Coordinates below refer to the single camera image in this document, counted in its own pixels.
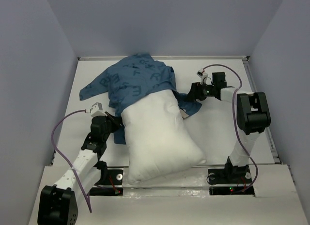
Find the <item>white pillow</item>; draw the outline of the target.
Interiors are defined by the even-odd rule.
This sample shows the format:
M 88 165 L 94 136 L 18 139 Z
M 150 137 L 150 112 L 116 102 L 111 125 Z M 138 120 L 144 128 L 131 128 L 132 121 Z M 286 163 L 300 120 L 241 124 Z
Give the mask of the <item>white pillow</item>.
M 206 163 L 171 90 L 149 94 L 121 113 L 131 185 Z

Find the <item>blue letter-print pillowcase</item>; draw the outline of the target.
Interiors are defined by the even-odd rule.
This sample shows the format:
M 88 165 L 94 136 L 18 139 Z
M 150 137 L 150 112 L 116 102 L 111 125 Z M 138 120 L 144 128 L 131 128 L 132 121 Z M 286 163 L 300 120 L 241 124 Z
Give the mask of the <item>blue letter-print pillowcase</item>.
M 172 91 L 170 102 L 188 116 L 196 114 L 202 106 L 196 100 L 186 99 L 186 94 L 177 90 L 174 69 L 154 60 L 150 54 L 131 55 L 108 67 L 80 90 L 79 99 L 84 101 L 108 93 L 109 107 L 120 117 L 127 107 L 162 90 Z

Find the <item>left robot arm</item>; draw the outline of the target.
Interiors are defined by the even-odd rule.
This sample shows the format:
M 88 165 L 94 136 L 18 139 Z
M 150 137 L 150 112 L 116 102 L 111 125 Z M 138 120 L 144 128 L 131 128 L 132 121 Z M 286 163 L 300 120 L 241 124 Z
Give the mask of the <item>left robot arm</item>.
M 52 186 L 46 185 L 40 193 L 37 223 L 39 225 L 74 225 L 82 200 L 90 204 L 96 192 L 103 196 L 121 196 L 123 171 L 109 169 L 101 160 L 107 149 L 109 135 L 123 127 L 122 119 L 108 112 L 92 118 L 90 132 L 69 169 Z

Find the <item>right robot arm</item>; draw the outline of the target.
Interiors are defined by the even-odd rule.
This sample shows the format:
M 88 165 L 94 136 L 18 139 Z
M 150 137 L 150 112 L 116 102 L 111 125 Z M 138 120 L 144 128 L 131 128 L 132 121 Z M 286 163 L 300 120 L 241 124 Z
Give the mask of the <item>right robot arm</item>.
M 200 82 L 193 83 L 186 101 L 193 102 L 214 97 L 232 104 L 234 129 L 237 137 L 232 153 L 222 169 L 211 169 L 207 179 L 211 185 L 234 184 L 249 174 L 250 156 L 254 144 L 261 133 L 270 126 L 266 94 L 263 92 L 245 92 L 237 87 L 228 86 L 224 72 L 212 74 L 207 84 L 208 74 L 204 69 L 197 72 Z

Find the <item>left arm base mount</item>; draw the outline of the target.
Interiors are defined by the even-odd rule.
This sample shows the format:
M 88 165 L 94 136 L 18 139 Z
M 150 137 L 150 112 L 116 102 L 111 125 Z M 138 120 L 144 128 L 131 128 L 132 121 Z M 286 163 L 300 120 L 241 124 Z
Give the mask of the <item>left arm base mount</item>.
M 108 168 L 104 176 L 90 190 L 90 196 L 122 196 L 123 175 L 123 169 Z

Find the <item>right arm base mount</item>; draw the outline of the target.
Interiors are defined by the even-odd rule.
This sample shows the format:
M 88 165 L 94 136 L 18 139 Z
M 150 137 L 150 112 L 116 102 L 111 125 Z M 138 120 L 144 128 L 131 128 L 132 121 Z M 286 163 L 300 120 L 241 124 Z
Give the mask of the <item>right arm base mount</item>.
M 208 169 L 206 181 L 209 194 L 216 195 L 255 195 L 249 165 L 233 166 L 226 163 L 223 168 Z

